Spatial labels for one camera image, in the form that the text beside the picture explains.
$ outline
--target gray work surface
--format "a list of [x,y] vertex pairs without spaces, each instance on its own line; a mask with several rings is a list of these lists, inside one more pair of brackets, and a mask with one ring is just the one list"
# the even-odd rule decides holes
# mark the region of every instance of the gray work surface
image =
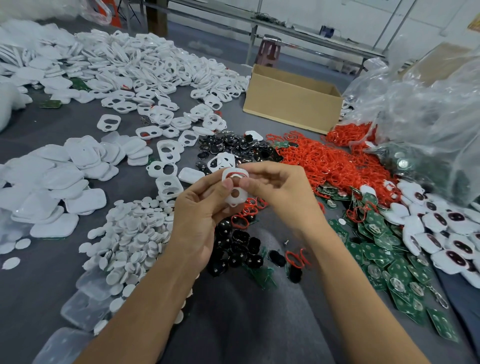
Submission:
[[[248,72],[248,68],[224,63],[242,74]],[[180,106],[175,116],[181,116],[197,104],[190,98],[191,90],[189,86],[179,87],[170,95]],[[102,114],[115,113],[101,107],[98,100],[88,104],[73,100],[61,109],[40,109],[36,103],[47,95],[34,90],[30,95],[34,103],[14,112],[10,125],[0,134],[0,163],[45,144],[62,145],[69,137],[89,134],[99,140],[105,133],[96,128],[98,119]],[[292,130],[291,126],[244,113],[243,102],[242,95],[222,107],[229,130],[238,134],[256,130],[264,136]],[[134,135],[135,129],[143,126],[136,112],[121,118],[120,134]],[[315,133],[299,131],[319,139]],[[155,144],[162,139],[165,138],[152,140],[156,157]],[[198,152],[198,145],[185,148],[178,162],[179,171],[183,167],[194,168]],[[78,253],[78,246],[87,241],[90,229],[105,223],[105,215],[113,202],[157,195],[155,179],[148,176],[144,166],[131,167],[123,161],[118,167],[119,174],[110,181],[91,180],[91,187],[105,190],[108,204],[92,215],[80,216],[71,236],[65,240],[32,239],[29,248],[1,257],[2,261],[11,256],[22,260],[17,268],[0,271],[2,364],[30,364],[55,330],[71,326],[60,316],[60,309],[74,294],[75,282],[87,260],[85,254]],[[327,210],[326,217],[338,218],[341,213],[341,209]],[[272,209],[261,211],[258,220],[248,232],[260,238],[268,249],[285,251],[283,242],[287,239],[290,240],[288,249],[298,251],[302,247]],[[284,269],[275,268],[274,280],[278,288],[262,291],[243,268],[230,269],[219,278],[203,272],[186,306],[187,317],[173,329],[161,363],[346,363],[341,338],[317,273],[306,269],[301,284],[295,285],[287,280]],[[437,280],[433,285],[444,294]],[[452,310],[447,314],[461,337],[458,344],[438,336],[430,322],[424,328],[419,327],[393,307],[386,293],[380,296],[432,363],[477,362]],[[431,296],[426,303],[441,309]]]

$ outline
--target white wall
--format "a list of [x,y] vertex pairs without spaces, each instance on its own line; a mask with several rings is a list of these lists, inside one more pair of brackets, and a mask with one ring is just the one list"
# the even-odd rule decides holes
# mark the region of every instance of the white wall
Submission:
[[[255,10],[257,5],[256,0],[222,1],[249,10]],[[264,0],[262,12],[268,13],[280,20],[314,29],[320,29],[323,24],[332,26],[337,29],[336,34],[341,34],[342,37],[348,37],[360,43],[373,45],[392,13],[392,10],[386,11],[379,9],[382,7],[382,2],[385,1],[387,0]],[[384,8],[394,9],[398,1],[399,0],[389,0],[389,5]],[[379,48],[383,49],[386,46],[413,1],[414,0],[403,0],[396,16],[391,21],[387,31],[379,42]],[[250,26],[245,22],[208,14],[178,5],[172,1],[169,3],[169,7],[218,23],[228,24],[236,28],[244,30],[250,29]],[[480,13],[479,0],[418,0],[409,18],[402,26],[399,35],[403,34],[407,37],[410,56],[413,59],[421,57],[444,41],[476,48],[480,45],[480,33],[467,30],[467,26],[478,13]],[[180,24],[244,42],[248,42],[249,40],[248,36],[239,35],[180,16],[170,15],[169,19]],[[286,42],[325,53],[340,54],[336,51],[315,46],[269,29],[259,27],[258,33],[261,35],[265,33],[272,34],[282,38],[282,40]],[[326,62],[324,58],[295,49],[282,48],[282,53],[323,64]],[[345,58],[352,61],[359,61],[358,58],[352,56],[346,56]]]

